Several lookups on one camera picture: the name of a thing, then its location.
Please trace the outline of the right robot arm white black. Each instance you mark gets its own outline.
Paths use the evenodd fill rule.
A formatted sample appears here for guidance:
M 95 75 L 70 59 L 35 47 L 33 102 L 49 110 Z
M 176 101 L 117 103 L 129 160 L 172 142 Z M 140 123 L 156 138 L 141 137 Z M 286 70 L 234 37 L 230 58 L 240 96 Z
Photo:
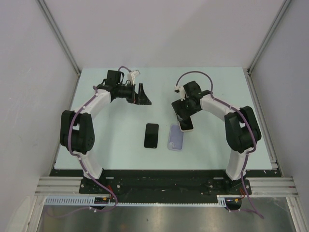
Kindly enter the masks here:
M 184 86 L 175 86 L 180 99 L 172 102 L 180 130 L 193 130 L 191 116 L 206 111 L 222 120 L 225 124 L 226 141 L 231 148 L 228 166 L 225 170 L 223 189 L 234 194 L 244 181 L 246 164 L 250 153 L 256 150 L 261 139 L 253 109 L 249 106 L 236 108 L 214 97 L 210 90 L 202 91 L 196 81 Z

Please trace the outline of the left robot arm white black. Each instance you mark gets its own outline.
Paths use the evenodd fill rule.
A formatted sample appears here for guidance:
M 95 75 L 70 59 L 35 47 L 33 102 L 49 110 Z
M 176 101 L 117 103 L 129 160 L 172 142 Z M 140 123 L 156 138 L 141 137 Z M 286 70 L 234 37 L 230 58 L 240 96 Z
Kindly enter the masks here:
M 135 105 L 151 105 L 142 83 L 138 86 L 138 92 L 135 91 L 138 75 L 139 70 L 132 71 L 126 66 L 116 71 L 108 70 L 102 83 L 93 86 L 94 94 L 87 102 L 77 110 L 65 110 L 61 114 L 60 144 L 78 159 L 84 176 L 91 179 L 90 188 L 96 193 L 102 193 L 107 182 L 101 178 L 103 168 L 91 152 L 95 143 L 93 120 L 117 98 Z

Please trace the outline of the lilac silicone phone case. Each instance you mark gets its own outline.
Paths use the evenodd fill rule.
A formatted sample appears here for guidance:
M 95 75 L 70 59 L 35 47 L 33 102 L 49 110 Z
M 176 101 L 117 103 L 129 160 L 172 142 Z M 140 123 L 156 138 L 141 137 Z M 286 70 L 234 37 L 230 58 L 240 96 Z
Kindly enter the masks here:
M 172 124 L 169 131 L 168 149 L 172 151 L 182 151 L 183 132 L 178 124 Z

